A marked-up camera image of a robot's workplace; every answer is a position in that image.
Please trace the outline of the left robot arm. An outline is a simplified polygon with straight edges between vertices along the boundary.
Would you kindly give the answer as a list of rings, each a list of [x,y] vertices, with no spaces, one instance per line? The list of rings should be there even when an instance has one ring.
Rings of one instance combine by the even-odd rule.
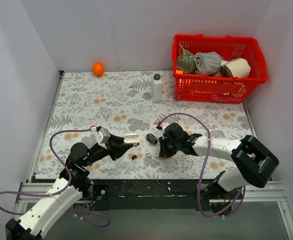
[[[66,167],[51,188],[29,211],[6,223],[6,239],[42,240],[73,204],[79,200],[91,200],[96,195],[87,166],[107,156],[115,161],[129,149],[139,145],[139,136],[134,133],[124,137],[109,133],[98,133],[96,136],[97,142],[91,148],[82,142],[71,147]]]

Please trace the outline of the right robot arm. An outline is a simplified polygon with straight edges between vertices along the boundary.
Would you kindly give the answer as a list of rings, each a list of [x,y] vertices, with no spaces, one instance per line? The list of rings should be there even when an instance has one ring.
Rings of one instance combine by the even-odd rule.
[[[279,165],[278,158],[253,135],[246,135],[240,140],[209,139],[199,133],[188,134],[176,122],[159,124],[157,129],[162,131],[158,139],[161,158],[182,152],[191,156],[220,158],[236,165],[219,173],[200,191],[201,197],[224,199],[234,189],[246,185],[264,188]]]

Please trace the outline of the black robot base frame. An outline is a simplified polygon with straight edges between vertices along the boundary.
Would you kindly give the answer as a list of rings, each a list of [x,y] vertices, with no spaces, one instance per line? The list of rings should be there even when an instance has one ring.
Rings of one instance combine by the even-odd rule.
[[[76,206],[87,211],[202,209],[212,214],[243,196],[234,189],[208,197],[198,191],[198,183],[198,179],[95,180],[93,195]]]

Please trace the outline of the white earbud charging case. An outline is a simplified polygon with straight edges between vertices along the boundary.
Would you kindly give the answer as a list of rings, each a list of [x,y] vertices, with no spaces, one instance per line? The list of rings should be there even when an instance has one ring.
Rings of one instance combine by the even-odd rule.
[[[126,134],[123,137],[123,142],[125,144],[137,145],[139,143],[139,135],[138,134],[135,134],[135,133]]]

